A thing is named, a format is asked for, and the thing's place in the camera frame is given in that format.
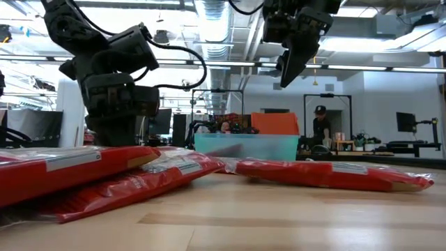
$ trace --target black monitor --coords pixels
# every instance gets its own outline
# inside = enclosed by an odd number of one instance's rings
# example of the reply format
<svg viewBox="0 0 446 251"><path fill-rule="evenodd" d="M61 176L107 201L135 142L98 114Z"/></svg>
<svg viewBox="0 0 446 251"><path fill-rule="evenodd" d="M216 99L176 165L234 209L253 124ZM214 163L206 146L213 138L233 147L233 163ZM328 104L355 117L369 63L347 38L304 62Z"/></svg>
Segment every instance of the black monitor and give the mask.
<svg viewBox="0 0 446 251"><path fill-rule="evenodd" d="M148 133L151 135L168 135L171 118L172 109L160 109L155 118L148 120Z"/></svg>
<svg viewBox="0 0 446 251"><path fill-rule="evenodd" d="M397 112L397 125L399 132L417 132L417 122L414 114Z"/></svg>
<svg viewBox="0 0 446 251"><path fill-rule="evenodd" d="M135 132L137 136L147 135L168 135L170 133L170 120L172 118L172 109L160 109L155 118L144 118L137 116Z"/></svg>

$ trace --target table surface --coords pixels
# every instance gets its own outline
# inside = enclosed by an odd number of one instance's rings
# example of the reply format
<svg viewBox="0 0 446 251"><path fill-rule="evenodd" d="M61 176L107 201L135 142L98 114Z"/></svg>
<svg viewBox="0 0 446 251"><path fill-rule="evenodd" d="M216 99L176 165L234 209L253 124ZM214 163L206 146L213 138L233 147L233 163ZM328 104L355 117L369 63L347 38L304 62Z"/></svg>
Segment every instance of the table surface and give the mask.
<svg viewBox="0 0 446 251"><path fill-rule="evenodd" d="M1 251L446 250L446 172L419 193L358 192L212 174L65 225L0 231Z"/></svg>

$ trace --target person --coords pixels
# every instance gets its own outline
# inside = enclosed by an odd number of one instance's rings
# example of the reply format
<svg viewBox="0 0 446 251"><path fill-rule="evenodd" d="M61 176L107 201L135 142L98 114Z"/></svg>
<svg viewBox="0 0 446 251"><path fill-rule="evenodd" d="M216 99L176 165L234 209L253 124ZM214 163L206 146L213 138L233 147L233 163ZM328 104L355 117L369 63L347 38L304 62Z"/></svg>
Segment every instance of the person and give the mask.
<svg viewBox="0 0 446 251"><path fill-rule="evenodd" d="M222 133L231 133L231 126L228 121L223 122L220 129Z"/></svg>
<svg viewBox="0 0 446 251"><path fill-rule="evenodd" d="M327 108L323 105L318 105L314 110L316 118L313 120L313 134L315 144L323 144L330 148L331 145L331 125L326 118Z"/></svg>

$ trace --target computer monitor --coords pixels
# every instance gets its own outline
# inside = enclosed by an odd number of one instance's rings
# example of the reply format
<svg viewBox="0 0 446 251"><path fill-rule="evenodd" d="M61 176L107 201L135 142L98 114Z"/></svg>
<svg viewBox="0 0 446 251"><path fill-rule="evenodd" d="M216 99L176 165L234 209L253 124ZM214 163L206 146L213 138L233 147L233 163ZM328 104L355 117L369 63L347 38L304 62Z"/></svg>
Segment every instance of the computer monitor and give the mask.
<svg viewBox="0 0 446 251"><path fill-rule="evenodd" d="M397 112L397 125L399 132L417 132L417 123L414 114Z"/></svg>
<svg viewBox="0 0 446 251"><path fill-rule="evenodd" d="M148 133L151 135L168 135L171 118L172 109L160 109L155 118L148 120Z"/></svg>

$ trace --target metal frame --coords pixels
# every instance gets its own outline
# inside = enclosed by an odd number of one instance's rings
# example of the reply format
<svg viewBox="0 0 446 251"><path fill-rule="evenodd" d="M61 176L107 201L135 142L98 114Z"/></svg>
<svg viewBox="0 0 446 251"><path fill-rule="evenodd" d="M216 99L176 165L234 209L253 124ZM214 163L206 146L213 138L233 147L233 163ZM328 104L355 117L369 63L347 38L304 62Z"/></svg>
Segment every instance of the metal frame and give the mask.
<svg viewBox="0 0 446 251"><path fill-rule="evenodd" d="M194 120L194 94L195 92L200 91L200 92L207 92L210 91L211 93L230 93L230 92L238 92L242 94L242 124L243 124L243 115L245 114L245 95L243 95L243 90L227 90L227 89L193 89L192 90L192 99L191 99L191 115L192 115L192 120Z"/></svg>
<svg viewBox="0 0 446 251"><path fill-rule="evenodd" d="M350 139L353 138L353 113L352 113L352 107L351 107L351 95L336 95L331 93L321 93L321 94L304 94L304 136L307 136L307 96L311 97L320 97L320 98L335 98L338 97L339 99L341 97L347 97L348 98L348 106L350 110Z"/></svg>

